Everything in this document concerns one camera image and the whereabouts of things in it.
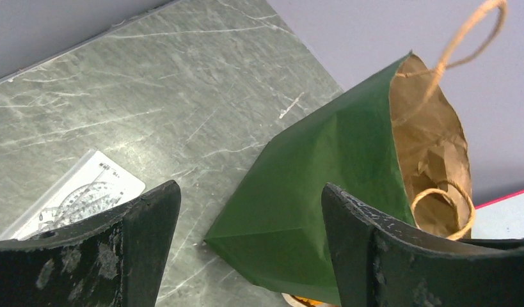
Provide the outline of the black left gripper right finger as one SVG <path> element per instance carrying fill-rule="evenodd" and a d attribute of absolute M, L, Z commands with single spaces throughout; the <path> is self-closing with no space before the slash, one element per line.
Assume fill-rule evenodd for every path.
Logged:
<path fill-rule="evenodd" d="M 524 306 L 524 238 L 444 239 L 334 184 L 321 206 L 342 306 Z"/>

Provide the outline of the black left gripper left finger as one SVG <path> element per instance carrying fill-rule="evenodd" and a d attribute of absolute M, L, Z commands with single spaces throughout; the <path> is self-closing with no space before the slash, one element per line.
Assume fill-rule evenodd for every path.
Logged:
<path fill-rule="evenodd" d="M 169 180 L 76 223 L 0 241 L 0 306 L 154 306 L 180 203 Z"/>

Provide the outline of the silver metal tray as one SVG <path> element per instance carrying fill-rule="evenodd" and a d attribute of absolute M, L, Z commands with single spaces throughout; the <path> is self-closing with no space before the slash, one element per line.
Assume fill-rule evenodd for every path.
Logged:
<path fill-rule="evenodd" d="M 291 307 L 309 307 L 309 306 L 302 306 L 301 304 L 297 303 L 290 294 L 282 293 L 282 297 L 284 298 L 285 302 L 291 306 Z M 330 304 L 328 307 L 338 307 L 337 305 Z"/>

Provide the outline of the green brown paper bag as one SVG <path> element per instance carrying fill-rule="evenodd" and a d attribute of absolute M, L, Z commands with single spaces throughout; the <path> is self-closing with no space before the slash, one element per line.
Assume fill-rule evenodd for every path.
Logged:
<path fill-rule="evenodd" d="M 407 54 L 275 136 L 205 236 L 256 286 L 339 305 L 322 219 L 327 183 L 433 235 L 468 239 L 475 221 L 468 143 L 440 89 L 452 52 L 491 10 L 501 32 L 506 1 L 486 1 L 438 64 Z"/>

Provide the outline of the orange fake bread loaf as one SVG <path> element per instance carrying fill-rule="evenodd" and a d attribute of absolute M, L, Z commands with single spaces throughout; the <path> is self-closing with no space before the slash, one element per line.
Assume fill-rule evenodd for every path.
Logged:
<path fill-rule="evenodd" d="M 316 301 L 316 300 L 313 300 L 313 299 L 307 299 L 307 298 L 304 298 L 304 297 L 298 297 L 298 296 L 292 296 L 292 298 L 299 304 L 301 304 L 302 306 L 309 306 L 309 307 L 328 307 L 330 306 L 330 304 L 327 304 L 327 303 L 324 303 L 324 302 L 320 302 L 320 301 Z"/>

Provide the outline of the white plastic packet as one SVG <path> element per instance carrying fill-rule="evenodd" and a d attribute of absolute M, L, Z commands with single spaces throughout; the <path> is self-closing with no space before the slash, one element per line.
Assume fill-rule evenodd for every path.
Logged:
<path fill-rule="evenodd" d="M 99 150 L 88 150 L 2 234 L 26 240 L 137 198 L 145 183 Z"/>

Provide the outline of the red framed whiteboard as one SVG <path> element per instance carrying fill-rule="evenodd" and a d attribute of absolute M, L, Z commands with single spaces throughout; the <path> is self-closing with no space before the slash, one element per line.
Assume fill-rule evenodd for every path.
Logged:
<path fill-rule="evenodd" d="M 524 238 L 524 190 L 476 206 L 473 239 Z"/>

